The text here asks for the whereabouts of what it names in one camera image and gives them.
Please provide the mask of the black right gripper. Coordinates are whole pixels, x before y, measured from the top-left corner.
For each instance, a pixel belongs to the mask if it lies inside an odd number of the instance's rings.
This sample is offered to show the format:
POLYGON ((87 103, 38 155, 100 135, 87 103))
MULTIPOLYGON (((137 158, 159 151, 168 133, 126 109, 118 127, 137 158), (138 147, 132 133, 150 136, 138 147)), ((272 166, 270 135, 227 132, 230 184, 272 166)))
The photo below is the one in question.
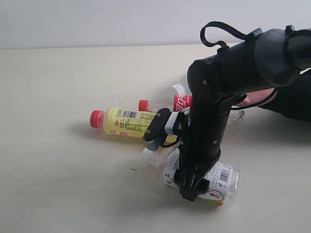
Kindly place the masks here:
POLYGON ((194 201, 208 191, 209 181, 204 177, 220 158, 220 145, 231 107, 245 97, 245 94, 225 95, 211 104, 193 94, 189 129, 184 133, 185 148, 179 155, 179 167, 174 174, 174 182, 184 199, 194 201))

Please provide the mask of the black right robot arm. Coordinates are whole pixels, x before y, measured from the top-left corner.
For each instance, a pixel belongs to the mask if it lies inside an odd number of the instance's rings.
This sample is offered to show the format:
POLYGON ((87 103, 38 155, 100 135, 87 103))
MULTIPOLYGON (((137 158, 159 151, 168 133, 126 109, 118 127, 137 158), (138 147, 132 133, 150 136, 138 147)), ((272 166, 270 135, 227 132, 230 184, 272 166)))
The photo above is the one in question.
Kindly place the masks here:
POLYGON ((209 189, 207 173, 218 162, 231 107, 246 93, 292 84, 311 66, 311 32, 257 29, 235 46, 194 61, 188 69, 192 101, 188 114, 172 113, 165 130, 180 139, 174 183, 193 201, 209 189))

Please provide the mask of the black sleeved forearm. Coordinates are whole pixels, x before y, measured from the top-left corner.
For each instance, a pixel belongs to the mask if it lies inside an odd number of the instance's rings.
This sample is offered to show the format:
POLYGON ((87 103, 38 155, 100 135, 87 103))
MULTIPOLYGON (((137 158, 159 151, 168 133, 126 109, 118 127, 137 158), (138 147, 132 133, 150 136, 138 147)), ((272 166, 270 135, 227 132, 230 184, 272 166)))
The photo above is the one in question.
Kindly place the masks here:
POLYGON ((308 70, 291 85, 278 89, 274 99, 260 106, 286 118, 311 121, 311 71, 308 70))

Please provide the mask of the person's bare hand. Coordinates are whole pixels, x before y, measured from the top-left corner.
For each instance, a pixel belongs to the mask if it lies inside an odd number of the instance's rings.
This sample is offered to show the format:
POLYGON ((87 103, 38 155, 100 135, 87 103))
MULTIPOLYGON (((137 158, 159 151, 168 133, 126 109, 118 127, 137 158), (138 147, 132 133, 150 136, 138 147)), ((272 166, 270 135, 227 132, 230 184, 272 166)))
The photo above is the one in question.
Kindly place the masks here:
POLYGON ((246 98, 243 101, 237 104, 237 107, 244 107, 244 106, 248 106, 254 103, 258 103, 266 99, 268 96, 270 96, 273 93, 273 91, 274 91, 274 88, 264 89, 264 90, 256 91, 256 92, 250 92, 247 94, 246 98))

